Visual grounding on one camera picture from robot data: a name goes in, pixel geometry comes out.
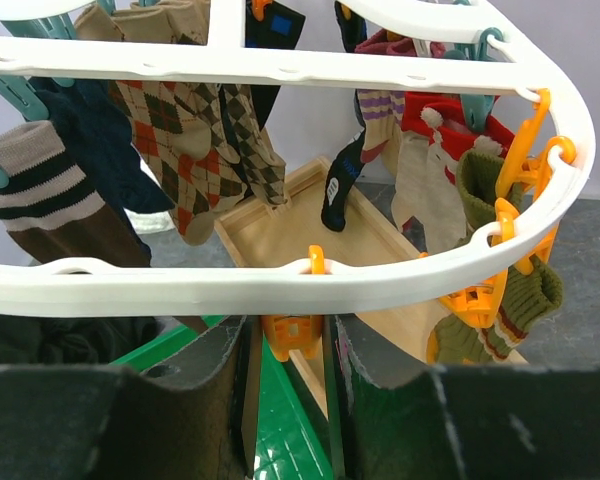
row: green sock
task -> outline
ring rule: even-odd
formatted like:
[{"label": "green sock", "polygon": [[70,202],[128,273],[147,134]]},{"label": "green sock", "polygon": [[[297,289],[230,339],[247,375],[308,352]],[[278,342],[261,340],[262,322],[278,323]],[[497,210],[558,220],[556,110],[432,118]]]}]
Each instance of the green sock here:
[{"label": "green sock", "polygon": [[[502,165],[501,158],[473,151],[460,159],[456,180],[469,235],[458,246],[466,244],[473,231],[495,221],[495,184]],[[508,200],[519,208],[522,195],[522,187],[516,184]],[[527,337],[536,320],[562,304],[562,281],[558,275],[538,258],[533,257],[532,262],[534,271],[530,275],[509,267],[504,297],[492,327],[472,328],[455,315],[440,320],[431,332],[428,360],[440,363],[505,360]]]}]

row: green plastic crate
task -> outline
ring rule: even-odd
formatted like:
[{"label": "green plastic crate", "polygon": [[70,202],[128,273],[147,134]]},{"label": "green plastic crate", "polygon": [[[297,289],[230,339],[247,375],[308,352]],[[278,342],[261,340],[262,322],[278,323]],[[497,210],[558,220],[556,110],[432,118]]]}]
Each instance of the green plastic crate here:
[{"label": "green plastic crate", "polygon": [[[223,317],[205,317],[215,325]],[[197,334],[182,326],[119,358],[115,365],[142,371],[191,343]],[[264,342],[254,480],[333,478],[329,461],[282,365]]]}]

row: sock drying rack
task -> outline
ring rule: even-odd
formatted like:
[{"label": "sock drying rack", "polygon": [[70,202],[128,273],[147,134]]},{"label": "sock drying rack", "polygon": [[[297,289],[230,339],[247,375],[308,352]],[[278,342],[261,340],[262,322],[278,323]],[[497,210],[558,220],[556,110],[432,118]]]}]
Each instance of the sock drying rack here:
[{"label": "sock drying rack", "polygon": [[[89,3],[0,0],[0,21],[60,15]],[[531,102],[538,100],[538,89],[548,88],[557,134],[573,141],[577,157],[569,165],[561,161],[559,146],[551,149],[553,176],[537,201],[515,219],[514,238],[490,247],[488,237],[501,233],[494,222],[476,231],[464,247],[409,262],[350,267],[326,260],[330,275],[303,275],[310,271],[309,259],[280,268],[229,269],[121,269],[89,258],[38,267],[0,265],[0,313],[364,312],[418,303],[480,283],[533,250],[576,200],[593,166],[593,124],[576,87],[486,0],[472,0],[470,6],[417,0],[341,3],[392,32],[432,41],[477,43],[484,30],[496,27],[504,41],[490,37],[488,42],[508,63],[246,49],[244,0],[212,0],[207,46],[0,37],[0,74],[517,94]],[[76,272],[92,275],[69,275]]]}]

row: basket hole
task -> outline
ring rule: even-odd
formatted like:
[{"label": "basket hole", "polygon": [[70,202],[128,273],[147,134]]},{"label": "basket hole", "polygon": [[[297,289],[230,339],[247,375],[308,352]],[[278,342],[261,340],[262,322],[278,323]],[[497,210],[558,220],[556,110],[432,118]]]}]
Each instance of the basket hole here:
[{"label": "basket hole", "polygon": [[145,372],[145,376],[149,378],[162,378],[174,375],[180,371],[180,367],[175,365],[156,365]]}]

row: wall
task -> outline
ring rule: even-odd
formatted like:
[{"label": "wall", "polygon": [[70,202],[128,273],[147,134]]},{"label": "wall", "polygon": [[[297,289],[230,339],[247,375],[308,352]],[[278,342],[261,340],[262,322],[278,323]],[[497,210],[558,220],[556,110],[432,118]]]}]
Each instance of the wall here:
[{"label": "wall", "polygon": [[[341,51],[331,0],[284,0],[284,3],[307,15],[300,49]],[[600,198],[600,0],[493,0],[493,3],[564,69],[587,101],[596,126],[598,155],[585,195]],[[125,4],[128,1],[118,1],[118,7]],[[0,26],[0,34],[5,32]],[[282,88],[269,131],[276,149],[291,169],[317,155],[333,157],[359,130],[353,116],[352,95],[348,89]],[[504,98],[495,113],[516,129],[529,111],[526,102]],[[0,133],[20,121],[17,112],[0,98]],[[541,140],[552,133],[549,126]],[[379,162],[365,169],[365,175],[367,180],[390,181]],[[0,224],[0,263],[25,264],[28,259]]]}]

